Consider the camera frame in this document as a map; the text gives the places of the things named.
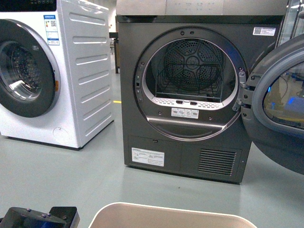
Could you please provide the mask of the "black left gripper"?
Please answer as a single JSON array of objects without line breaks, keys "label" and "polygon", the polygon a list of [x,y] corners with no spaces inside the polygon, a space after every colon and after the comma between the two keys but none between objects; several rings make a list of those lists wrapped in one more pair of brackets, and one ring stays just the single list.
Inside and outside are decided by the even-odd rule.
[{"label": "black left gripper", "polygon": [[76,228],[80,222],[77,207],[52,207],[48,213],[11,207],[0,219],[2,228]]}]

